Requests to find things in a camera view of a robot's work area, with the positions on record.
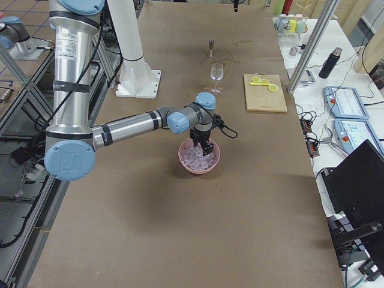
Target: lemon slice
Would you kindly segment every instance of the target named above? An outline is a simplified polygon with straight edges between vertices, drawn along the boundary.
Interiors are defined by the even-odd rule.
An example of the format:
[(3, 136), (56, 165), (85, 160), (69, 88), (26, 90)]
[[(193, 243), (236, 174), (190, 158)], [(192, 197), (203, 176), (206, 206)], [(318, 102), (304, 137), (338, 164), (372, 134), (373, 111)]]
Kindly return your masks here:
[(268, 85), (268, 84), (269, 84), (269, 81), (266, 80), (266, 79), (261, 79), (261, 80), (260, 80), (260, 83), (263, 84), (263, 85)]
[(259, 76), (252, 76), (251, 78), (252, 82), (259, 83), (261, 81)]
[(270, 84), (270, 85), (268, 86), (268, 90), (270, 90), (271, 92), (277, 92), (278, 87), (277, 87), (276, 84)]

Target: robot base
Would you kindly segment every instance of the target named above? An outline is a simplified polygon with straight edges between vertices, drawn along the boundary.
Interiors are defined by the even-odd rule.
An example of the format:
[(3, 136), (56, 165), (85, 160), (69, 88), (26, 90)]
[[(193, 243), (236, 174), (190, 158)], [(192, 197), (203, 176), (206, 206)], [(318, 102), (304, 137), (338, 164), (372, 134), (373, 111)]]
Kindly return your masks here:
[(154, 99), (157, 96), (160, 77), (161, 71), (152, 70), (145, 62), (138, 67), (124, 66), (116, 96)]

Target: robot forearm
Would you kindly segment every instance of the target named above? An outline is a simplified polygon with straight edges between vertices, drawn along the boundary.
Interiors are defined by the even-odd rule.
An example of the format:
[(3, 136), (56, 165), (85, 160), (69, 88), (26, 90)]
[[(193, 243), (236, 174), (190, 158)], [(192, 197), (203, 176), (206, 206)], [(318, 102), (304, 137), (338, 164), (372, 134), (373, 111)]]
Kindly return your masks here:
[(161, 107), (158, 110), (96, 126), (92, 128), (94, 149), (165, 127), (169, 127), (176, 134), (191, 128), (198, 129), (198, 134), (204, 135), (204, 139), (201, 140), (208, 141), (214, 106), (213, 95), (200, 93), (196, 97), (195, 103), (191, 103), (183, 109)]

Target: black band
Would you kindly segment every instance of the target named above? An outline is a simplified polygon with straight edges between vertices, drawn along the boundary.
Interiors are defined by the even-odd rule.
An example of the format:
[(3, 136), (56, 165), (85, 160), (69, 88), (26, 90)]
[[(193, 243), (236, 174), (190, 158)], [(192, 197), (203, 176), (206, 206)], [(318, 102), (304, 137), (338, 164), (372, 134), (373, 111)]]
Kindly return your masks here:
[(104, 133), (101, 134), (103, 138), (104, 146), (109, 146), (113, 144), (112, 134), (110, 133), (109, 127), (107, 124), (101, 124), (101, 129), (103, 129)]
[(191, 104), (188, 105), (188, 107), (191, 107), (196, 112), (197, 118), (199, 120), (203, 119), (202, 111), (201, 111), (201, 109), (200, 109), (200, 107), (198, 105), (191, 103)]
[(47, 131), (46, 136), (47, 137), (51, 137), (51, 138), (57, 138), (57, 139), (83, 140), (83, 139), (93, 138), (94, 134), (93, 133), (88, 133), (88, 134), (61, 134), (61, 133), (55, 133), (55, 132)]
[(154, 130), (157, 130), (158, 129), (158, 119), (157, 119), (156, 114), (153, 111), (149, 111), (147, 113), (150, 115), (150, 117), (152, 118), (152, 121), (154, 122)]
[(89, 93), (89, 85), (55, 80), (53, 81), (53, 90), (61, 92)]
[(66, 11), (51, 11), (51, 12), (49, 12), (49, 17), (55, 17), (55, 16), (56, 17), (64, 17), (64, 18), (70, 18), (70, 19), (82, 21), (82, 22), (85, 22), (87, 24), (92, 25), (93, 27), (95, 27), (97, 29), (100, 28), (99, 23), (97, 23), (96, 21), (93, 21), (92, 19), (90, 19), (88, 17), (82, 16), (82, 15), (79, 15), (79, 14), (75, 14), (75, 13), (71, 13), (71, 12), (66, 12)]
[(30, 37), (31, 37), (31, 36), (30, 36), (30, 35), (28, 35), (28, 36), (27, 36), (25, 39), (23, 39), (23, 40), (19, 40), (19, 41), (18, 41), (18, 43), (24, 42), (24, 41), (26, 41), (26, 40), (30, 39)]
[(129, 60), (129, 59), (127, 59), (127, 58), (124, 58), (124, 57), (123, 57), (123, 59), (124, 59), (124, 60), (127, 60), (127, 61), (130, 61), (130, 62), (136, 62), (136, 61), (138, 61), (138, 60), (142, 59), (143, 57), (144, 57), (144, 55), (143, 55), (143, 56), (141, 56), (140, 58), (137, 58), (137, 59), (135, 59), (135, 60)]

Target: sticker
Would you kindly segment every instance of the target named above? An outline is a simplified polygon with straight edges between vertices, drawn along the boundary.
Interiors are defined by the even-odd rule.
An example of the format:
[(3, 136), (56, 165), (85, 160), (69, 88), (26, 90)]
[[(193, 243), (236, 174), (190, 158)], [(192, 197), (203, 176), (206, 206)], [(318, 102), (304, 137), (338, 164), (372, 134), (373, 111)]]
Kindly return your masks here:
[(77, 60), (77, 35), (70, 33), (56, 33), (55, 58)]

